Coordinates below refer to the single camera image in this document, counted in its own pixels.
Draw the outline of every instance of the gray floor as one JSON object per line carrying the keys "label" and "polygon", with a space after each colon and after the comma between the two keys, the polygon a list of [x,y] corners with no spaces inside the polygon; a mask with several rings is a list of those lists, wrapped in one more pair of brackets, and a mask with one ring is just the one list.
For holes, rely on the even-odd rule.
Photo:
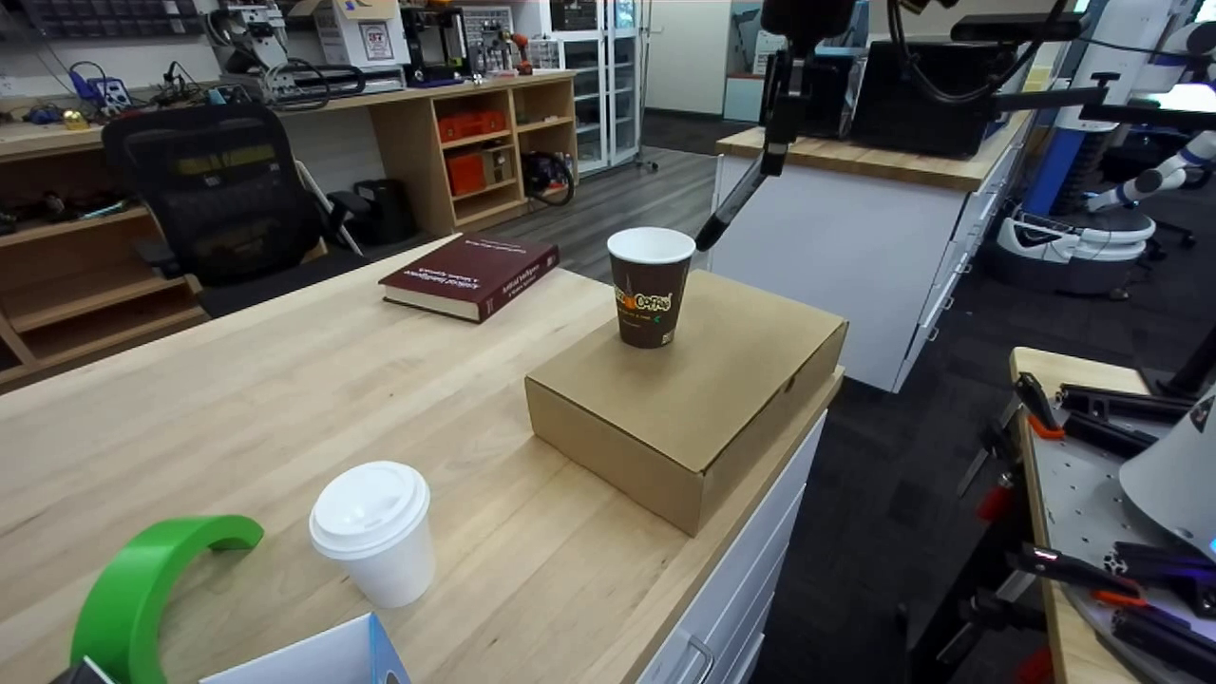
{"label": "gray floor", "polygon": [[[738,125],[695,121],[693,128],[674,119],[655,125],[648,139],[671,139],[686,150],[648,149],[659,171],[593,176],[576,205],[534,209],[497,230],[558,240],[565,264],[588,276],[608,272],[605,236],[615,229],[695,230],[711,209],[711,139]],[[1216,192],[1175,192],[1153,209],[1200,224],[1216,211]],[[911,604],[915,629],[982,530],[976,495],[959,497],[953,491],[982,428],[1009,402],[1011,345],[1175,369],[1216,319],[1211,240],[1200,230],[1195,250],[1166,243],[1154,271],[1129,271],[1129,301],[1056,295],[1053,272],[1023,276],[985,259],[961,281],[938,343],[928,345],[902,396],[845,382],[782,565],[757,681],[906,681],[892,604]],[[985,638],[953,681],[1016,681],[1038,641],[1038,634]]]}

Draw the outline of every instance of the coffee cup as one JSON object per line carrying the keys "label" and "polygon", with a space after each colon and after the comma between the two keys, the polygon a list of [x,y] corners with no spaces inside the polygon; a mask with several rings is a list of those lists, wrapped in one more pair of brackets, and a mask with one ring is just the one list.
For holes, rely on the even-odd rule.
{"label": "coffee cup", "polygon": [[406,463],[372,461],[330,478],[308,534],[379,606],[416,604],[434,581],[430,487]]}
{"label": "coffee cup", "polygon": [[671,345],[682,324],[695,243],[676,229],[624,229],[608,236],[615,324],[626,345]]}

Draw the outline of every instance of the cable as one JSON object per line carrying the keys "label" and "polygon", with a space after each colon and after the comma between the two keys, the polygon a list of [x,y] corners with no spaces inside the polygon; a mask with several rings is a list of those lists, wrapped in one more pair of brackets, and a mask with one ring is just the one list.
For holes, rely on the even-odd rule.
{"label": "cable", "polygon": [[971,102],[992,100],[1016,72],[1023,72],[1035,62],[1038,44],[1051,38],[1051,25],[1062,21],[1064,2],[1067,0],[1053,2],[1051,20],[1035,30],[1030,50],[1023,57],[1016,57],[1016,63],[1004,76],[996,76],[972,92],[944,92],[933,76],[919,72],[915,57],[910,52],[910,40],[906,40],[902,0],[885,0],[885,21],[888,21],[888,38],[906,62],[906,72],[915,79],[915,87],[944,107],[971,107]]}

